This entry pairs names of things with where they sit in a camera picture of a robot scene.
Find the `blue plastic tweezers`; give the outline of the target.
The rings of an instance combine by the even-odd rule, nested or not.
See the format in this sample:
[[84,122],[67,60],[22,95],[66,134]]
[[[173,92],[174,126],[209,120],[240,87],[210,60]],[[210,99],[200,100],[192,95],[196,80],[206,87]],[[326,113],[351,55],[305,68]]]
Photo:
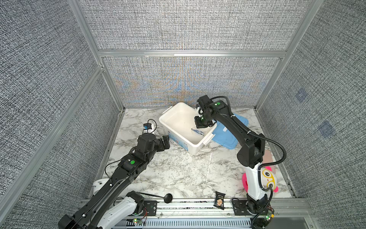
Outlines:
[[205,133],[204,133],[204,132],[202,132],[202,131],[200,131],[200,130],[197,130],[197,129],[191,129],[191,131],[192,131],[193,133],[198,134],[198,135],[205,135]]

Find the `white plastic storage bin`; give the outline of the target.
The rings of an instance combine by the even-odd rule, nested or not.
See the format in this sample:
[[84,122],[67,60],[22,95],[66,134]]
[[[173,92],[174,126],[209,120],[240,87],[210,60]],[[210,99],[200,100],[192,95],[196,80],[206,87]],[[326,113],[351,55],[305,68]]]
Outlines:
[[[170,139],[192,155],[196,155],[203,146],[208,145],[214,137],[212,132],[217,127],[215,124],[213,127],[198,129],[194,122],[195,116],[198,116],[198,113],[194,108],[180,102],[165,110],[159,118]],[[191,129],[200,130],[205,135],[193,133]]]

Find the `white glass stirring rod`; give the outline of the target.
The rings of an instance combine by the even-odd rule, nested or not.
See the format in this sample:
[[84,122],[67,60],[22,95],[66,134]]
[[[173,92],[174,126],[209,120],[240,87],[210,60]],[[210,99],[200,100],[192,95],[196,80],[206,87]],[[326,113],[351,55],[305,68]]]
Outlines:
[[208,181],[208,177],[209,177],[209,173],[210,173],[210,165],[211,165],[212,155],[213,155],[213,153],[211,152],[210,153],[210,157],[209,157],[208,166],[207,166],[207,173],[206,173],[205,182]]

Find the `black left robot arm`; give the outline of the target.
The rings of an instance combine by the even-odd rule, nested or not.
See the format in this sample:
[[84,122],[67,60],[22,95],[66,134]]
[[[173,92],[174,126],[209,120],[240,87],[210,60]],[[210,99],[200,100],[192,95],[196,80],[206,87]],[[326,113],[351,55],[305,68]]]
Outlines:
[[138,137],[137,146],[121,158],[117,169],[101,189],[72,216],[64,215],[58,222],[60,229],[101,229],[99,222],[119,194],[146,170],[156,152],[170,148],[169,136],[157,138],[153,133]]

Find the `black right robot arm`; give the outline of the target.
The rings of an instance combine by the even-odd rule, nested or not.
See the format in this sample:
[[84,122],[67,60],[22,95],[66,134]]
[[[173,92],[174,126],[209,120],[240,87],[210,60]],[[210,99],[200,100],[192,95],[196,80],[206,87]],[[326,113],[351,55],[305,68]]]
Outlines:
[[[278,142],[257,134],[244,125],[232,112],[229,99],[226,96],[210,98],[207,95],[197,100],[196,108],[199,115],[194,118],[198,129],[213,126],[220,122],[238,140],[241,149],[236,157],[245,167],[248,182],[247,210],[253,215],[251,228],[265,229],[272,221],[274,209],[270,202],[274,195],[272,187],[265,187],[262,183],[262,169],[281,164],[287,158],[287,151]],[[263,163],[266,142],[277,145],[282,150],[282,157],[275,162]]]

